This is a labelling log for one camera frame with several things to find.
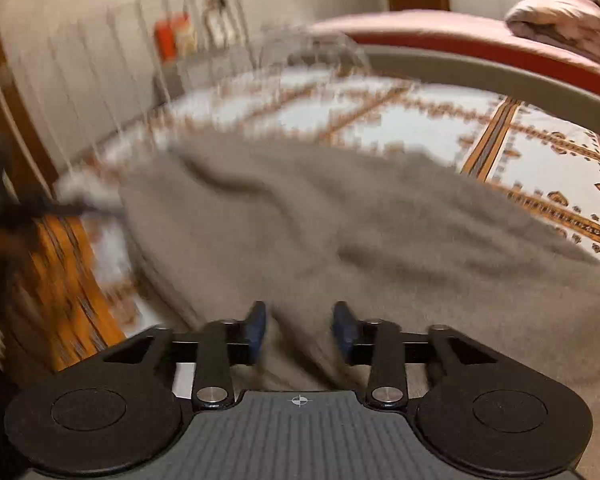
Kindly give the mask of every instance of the wire rack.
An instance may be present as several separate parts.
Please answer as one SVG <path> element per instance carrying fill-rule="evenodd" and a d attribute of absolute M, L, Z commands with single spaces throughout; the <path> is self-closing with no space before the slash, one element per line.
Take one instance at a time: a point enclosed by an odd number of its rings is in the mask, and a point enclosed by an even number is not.
<path fill-rule="evenodd" d="M 6 89 L 17 89 L 38 137 L 63 172 L 73 171 L 86 152 L 97 158 L 104 139 L 138 126 L 149 133 L 152 119 L 164 118 L 173 100 L 245 72 L 316 64 L 370 70 L 362 49 L 344 35 L 317 37 L 287 28 L 252 37 L 242 0 L 223 0 L 235 30 L 230 40 L 225 35 L 218 41 L 205 21 L 209 1 L 134 0 L 68 23 L 0 67 L 0 109 L 47 194 L 52 183 L 23 139 Z M 175 13 L 189 16 L 197 48 L 163 62 L 151 31 Z"/>

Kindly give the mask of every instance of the gray cloth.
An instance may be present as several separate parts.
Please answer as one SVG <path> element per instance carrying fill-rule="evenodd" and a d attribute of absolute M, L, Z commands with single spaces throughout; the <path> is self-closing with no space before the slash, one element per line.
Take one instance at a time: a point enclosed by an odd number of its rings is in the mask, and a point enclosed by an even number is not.
<path fill-rule="evenodd" d="M 581 470 L 600 479 L 600 263 L 501 193 L 419 154 L 201 134 L 122 197 L 144 272 L 192 328 L 272 307 L 249 386 L 360 380 L 334 349 L 337 300 L 411 332 L 448 324 L 587 401 Z"/>

